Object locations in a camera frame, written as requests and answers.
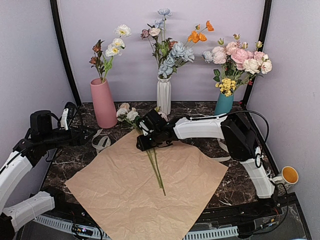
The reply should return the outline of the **white poppy flower stem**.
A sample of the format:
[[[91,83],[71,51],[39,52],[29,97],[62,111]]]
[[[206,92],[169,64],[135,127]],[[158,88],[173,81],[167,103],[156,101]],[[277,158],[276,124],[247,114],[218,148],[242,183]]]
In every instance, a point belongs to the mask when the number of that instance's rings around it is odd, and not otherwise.
[[[114,57],[120,56],[122,50],[126,48],[123,38],[129,37],[132,34],[131,28],[125,24],[121,24],[114,29],[116,38],[107,46],[106,51],[102,54],[103,59],[103,73],[101,82],[104,83],[107,80],[108,71],[113,67]]]

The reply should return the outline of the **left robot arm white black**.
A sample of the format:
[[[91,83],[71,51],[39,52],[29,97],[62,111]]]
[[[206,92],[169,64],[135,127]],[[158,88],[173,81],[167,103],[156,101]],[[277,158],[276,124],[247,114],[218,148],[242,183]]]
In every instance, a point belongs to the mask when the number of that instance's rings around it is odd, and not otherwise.
[[[62,116],[56,119],[56,128],[52,126],[56,115],[51,111],[39,110],[30,115],[30,128],[0,169],[1,239],[13,239],[21,227],[45,212],[52,210],[60,218],[67,218],[71,213],[70,206],[64,202],[65,194],[54,187],[47,187],[11,207],[5,205],[19,182],[49,150],[85,145],[97,133],[83,124],[70,126],[75,115],[71,107],[65,107]]]

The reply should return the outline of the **pink rose flower stem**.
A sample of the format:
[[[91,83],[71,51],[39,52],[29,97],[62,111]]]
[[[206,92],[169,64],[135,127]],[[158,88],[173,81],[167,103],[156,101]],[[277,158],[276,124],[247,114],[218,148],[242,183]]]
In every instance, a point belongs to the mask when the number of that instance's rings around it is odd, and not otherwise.
[[[160,133],[162,128],[167,124],[167,116],[165,113],[163,113],[160,109],[160,107],[156,107],[150,112],[147,113],[145,117],[145,122],[147,123],[148,128],[148,144],[150,147],[150,150],[147,150],[149,159],[152,163],[156,179],[158,181],[159,187],[162,189],[162,192],[164,196],[166,196],[166,191],[164,187],[164,183],[162,180],[162,176],[159,169],[158,159],[157,159],[157,153],[155,148],[160,146],[164,140],[160,140]]]

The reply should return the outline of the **beige kraft wrapping paper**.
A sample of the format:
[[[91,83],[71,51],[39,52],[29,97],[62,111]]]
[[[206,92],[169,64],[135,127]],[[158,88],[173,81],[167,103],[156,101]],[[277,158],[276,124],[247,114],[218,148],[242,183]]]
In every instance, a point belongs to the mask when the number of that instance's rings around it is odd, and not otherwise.
[[[67,188],[113,240],[181,240],[199,218],[228,168],[197,147],[158,148],[164,184],[133,130],[100,152],[66,182]]]

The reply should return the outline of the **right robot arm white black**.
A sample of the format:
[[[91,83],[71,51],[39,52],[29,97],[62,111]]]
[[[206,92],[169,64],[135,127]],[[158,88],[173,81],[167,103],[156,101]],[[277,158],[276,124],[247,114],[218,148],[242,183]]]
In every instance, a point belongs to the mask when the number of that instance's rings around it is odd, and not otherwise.
[[[242,164],[253,182],[257,197],[263,199],[255,205],[255,213],[266,217],[274,210],[275,203],[271,198],[276,197],[278,190],[264,168],[264,144],[258,143],[255,130],[241,111],[166,121],[153,109],[138,119],[137,126],[142,130],[136,143],[141,151],[191,138],[224,140],[230,157]]]

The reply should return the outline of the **beige ribbon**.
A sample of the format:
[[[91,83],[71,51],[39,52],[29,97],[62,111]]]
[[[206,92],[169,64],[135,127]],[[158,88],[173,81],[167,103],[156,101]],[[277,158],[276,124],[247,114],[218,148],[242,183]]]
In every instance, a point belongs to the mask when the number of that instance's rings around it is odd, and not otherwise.
[[[91,145],[96,150],[97,154],[99,154],[101,151],[111,146],[111,140],[109,136],[106,134],[102,135],[102,131],[103,129],[97,130],[96,134],[92,137],[92,140],[91,140]],[[99,136],[101,138],[99,139],[98,143],[94,143],[94,140]]]

